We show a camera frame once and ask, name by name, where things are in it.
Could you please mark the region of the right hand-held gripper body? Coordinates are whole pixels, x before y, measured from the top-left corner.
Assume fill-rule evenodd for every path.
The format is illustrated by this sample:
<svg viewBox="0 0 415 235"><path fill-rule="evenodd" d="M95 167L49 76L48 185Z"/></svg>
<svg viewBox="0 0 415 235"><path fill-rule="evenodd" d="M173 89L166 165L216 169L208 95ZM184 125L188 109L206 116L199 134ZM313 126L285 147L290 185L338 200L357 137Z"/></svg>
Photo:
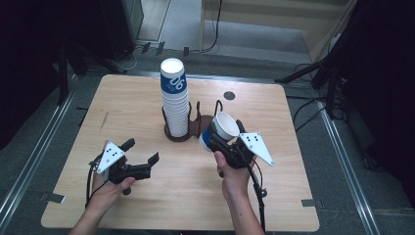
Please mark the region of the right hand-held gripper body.
<svg viewBox="0 0 415 235"><path fill-rule="evenodd" d="M207 141L207 147L213 152L221 152L227 164L233 168L243 168L249 165L254 157L259 157L267 164L274 166L274 161L258 132L240 133L232 144L213 133Z"/></svg>

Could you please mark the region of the black cabinet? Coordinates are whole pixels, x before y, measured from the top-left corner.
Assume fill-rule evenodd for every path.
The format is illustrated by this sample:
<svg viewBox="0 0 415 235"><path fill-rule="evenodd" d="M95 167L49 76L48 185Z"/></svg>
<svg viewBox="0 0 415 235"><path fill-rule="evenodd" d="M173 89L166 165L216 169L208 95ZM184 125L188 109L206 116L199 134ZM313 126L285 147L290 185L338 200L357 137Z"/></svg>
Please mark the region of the black cabinet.
<svg viewBox="0 0 415 235"><path fill-rule="evenodd" d="M110 58L121 60L135 49L144 20L141 0L99 0L110 41Z"/></svg>

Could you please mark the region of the beige wooden frame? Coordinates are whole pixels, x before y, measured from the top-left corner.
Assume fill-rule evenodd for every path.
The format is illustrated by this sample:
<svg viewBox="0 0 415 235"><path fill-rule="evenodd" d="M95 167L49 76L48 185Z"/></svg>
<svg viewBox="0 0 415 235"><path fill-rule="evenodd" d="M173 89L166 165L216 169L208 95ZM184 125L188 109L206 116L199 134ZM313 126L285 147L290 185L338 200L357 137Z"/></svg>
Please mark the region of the beige wooden frame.
<svg viewBox="0 0 415 235"><path fill-rule="evenodd" d="M346 26L357 0L202 0L201 23L218 11L227 23L301 31L312 62L324 57L331 39Z"/></svg>

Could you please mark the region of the dark brown cup holder rack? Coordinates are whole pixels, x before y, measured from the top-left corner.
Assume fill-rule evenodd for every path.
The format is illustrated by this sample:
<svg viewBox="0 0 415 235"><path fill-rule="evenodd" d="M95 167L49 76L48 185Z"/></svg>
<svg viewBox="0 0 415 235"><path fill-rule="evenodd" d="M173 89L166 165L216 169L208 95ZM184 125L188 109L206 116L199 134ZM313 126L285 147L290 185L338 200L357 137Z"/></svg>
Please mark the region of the dark brown cup holder rack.
<svg viewBox="0 0 415 235"><path fill-rule="evenodd" d="M212 115L203 115L201 113L201 102L198 101L196 104L196 118L194 120L190 120L190 115L192 113L192 105L189 105L189 112L187 115L188 119L188 130L187 132L179 137L174 137L170 134L169 125L167 123L166 114L163 113L163 119L164 119L164 135L167 139L169 139L172 142L184 142L190 139L192 136L196 136L199 138L203 131L208 128L209 123L213 120L214 116L218 112L223 111L223 105L220 100L217 100L215 103L215 109Z"/></svg>

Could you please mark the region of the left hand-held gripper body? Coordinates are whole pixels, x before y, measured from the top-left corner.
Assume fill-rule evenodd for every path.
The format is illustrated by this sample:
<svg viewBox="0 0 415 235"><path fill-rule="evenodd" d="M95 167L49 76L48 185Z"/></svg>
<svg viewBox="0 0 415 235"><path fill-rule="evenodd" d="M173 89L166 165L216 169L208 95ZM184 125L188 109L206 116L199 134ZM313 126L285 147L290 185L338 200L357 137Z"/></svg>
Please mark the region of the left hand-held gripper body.
<svg viewBox="0 0 415 235"><path fill-rule="evenodd" d="M127 164L126 152L122 151L115 143L108 141L101 154L96 172L103 174L104 180L111 181L113 184L118 184L127 177L133 177L135 180L150 178L152 165L149 165L148 162L137 165Z"/></svg>

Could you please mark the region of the black stand with legs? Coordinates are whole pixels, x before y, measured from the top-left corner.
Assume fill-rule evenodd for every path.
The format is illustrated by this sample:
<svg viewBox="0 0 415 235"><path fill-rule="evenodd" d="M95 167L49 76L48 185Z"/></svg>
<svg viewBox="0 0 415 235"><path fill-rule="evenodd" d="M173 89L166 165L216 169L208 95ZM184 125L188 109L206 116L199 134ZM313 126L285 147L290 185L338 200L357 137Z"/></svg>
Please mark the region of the black stand with legs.
<svg viewBox="0 0 415 235"><path fill-rule="evenodd" d="M287 84L302 77L303 75L316 71L315 76L311 80L311 86L313 89L321 89L324 84L328 84L327 96L325 98L326 112L330 119L334 119L336 83L340 78L338 61L343 51L344 49L341 42L338 42L320 61L284 78L276 78L275 82Z"/></svg>

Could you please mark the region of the stack of white paper cups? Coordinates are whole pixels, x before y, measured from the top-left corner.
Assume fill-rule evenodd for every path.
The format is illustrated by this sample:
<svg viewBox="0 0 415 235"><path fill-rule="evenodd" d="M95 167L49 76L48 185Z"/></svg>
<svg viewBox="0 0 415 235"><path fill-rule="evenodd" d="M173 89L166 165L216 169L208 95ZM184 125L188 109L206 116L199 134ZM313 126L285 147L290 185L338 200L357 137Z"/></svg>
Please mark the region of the stack of white paper cups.
<svg viewBox="0 0 415 235"><path fill-rule="evenodd" d="M169 135L184 136L188 133L190 107L185 68L179 59L161 62L161 97Z"/></svg>

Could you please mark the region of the metal floor rail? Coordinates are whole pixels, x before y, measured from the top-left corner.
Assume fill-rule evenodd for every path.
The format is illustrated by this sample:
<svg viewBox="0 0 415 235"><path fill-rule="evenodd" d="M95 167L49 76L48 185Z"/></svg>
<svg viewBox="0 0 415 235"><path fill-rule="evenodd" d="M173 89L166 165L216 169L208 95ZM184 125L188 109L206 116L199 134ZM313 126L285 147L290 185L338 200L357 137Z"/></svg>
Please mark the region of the metal floor rail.
<svg viewBox="0 0 415 235"><path fill-rule="evenodd" d="M382 235L370 204L349 160L345 145L335 123L329 118L323 102L318 101L317 107L321 111L321 117L331 139L336 156L344 174L348 190L353 199L366 235Z"/></svg>
<svg viewBox="0 0 415 235"><path fill-rule="evenodd" d="M72 100L79 77L69 79L69 95L62 104L51 98L36 110L17 135L0 150L0 233L8 226L24 192L55 136Z"/></svg>

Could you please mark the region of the person's right hand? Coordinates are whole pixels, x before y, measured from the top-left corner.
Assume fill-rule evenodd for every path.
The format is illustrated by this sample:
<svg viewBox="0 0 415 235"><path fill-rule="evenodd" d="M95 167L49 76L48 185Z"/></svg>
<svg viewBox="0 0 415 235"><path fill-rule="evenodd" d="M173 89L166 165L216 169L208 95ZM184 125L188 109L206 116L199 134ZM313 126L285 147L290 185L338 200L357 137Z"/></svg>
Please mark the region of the person's right hand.
<svg viewBox="0 0 415 235"><path fill-rule="evenodd" d="M246 168L235 169L228 165L224 155L216 151L214 158L217 172L222 177L222 193L227 201L248 199L249 171Z"/></svg>

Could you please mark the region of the black tripod stand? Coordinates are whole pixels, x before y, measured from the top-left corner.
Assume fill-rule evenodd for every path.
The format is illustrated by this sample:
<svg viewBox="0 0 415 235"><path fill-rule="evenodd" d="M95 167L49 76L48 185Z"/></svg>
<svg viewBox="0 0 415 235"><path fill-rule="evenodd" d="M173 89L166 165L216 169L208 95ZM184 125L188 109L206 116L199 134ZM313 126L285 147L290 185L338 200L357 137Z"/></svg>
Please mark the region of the black tripod stand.
<svg viewBox="0 0 415 235"><path fill-rule="evenodd" d="M72 41L63 41L58 52L58 81L60 88L58 105L62 105L69 96L68 65L72 67L75 74L86 74L88 67L84 57L92 59L111 72L127 73L127 70L119 69L114 63L110 63L80 44Z"/></svg>

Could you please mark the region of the single blue white paper cup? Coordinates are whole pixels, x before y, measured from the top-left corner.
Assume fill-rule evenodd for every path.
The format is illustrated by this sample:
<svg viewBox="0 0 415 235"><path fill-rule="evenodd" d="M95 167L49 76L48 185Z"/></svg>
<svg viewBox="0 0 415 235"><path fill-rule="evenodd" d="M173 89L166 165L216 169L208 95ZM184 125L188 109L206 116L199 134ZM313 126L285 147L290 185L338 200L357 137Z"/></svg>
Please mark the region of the single blue white paper cup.
<svg viewBox="0 0 415 235"><path fill-rule="evenodd" d="M225 142L229 142L240 134L236 121L227 113L217 113L211 122L215 123L219 138ZM210 152L210 148L207 144L207 134L208 128L206 128L199 137L199 142L205 150Z"/></svg>

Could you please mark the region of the person's left hand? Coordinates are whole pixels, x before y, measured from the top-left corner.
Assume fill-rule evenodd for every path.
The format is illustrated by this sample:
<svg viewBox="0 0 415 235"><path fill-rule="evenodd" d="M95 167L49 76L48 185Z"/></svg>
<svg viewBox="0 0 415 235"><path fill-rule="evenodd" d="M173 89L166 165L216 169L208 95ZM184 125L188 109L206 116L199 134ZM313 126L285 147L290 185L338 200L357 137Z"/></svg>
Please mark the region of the person's left hand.
<svg viewBox="0 0 415 235"><path fill-rule="evenodd" d="M97 212L108 211L122 192L133 185L134 182L135 179L133 177L127 177L120 183L113 184L111 181L106 182L103 174L94 173L92 183L93 195L89 199L87 209Z"/></svg>

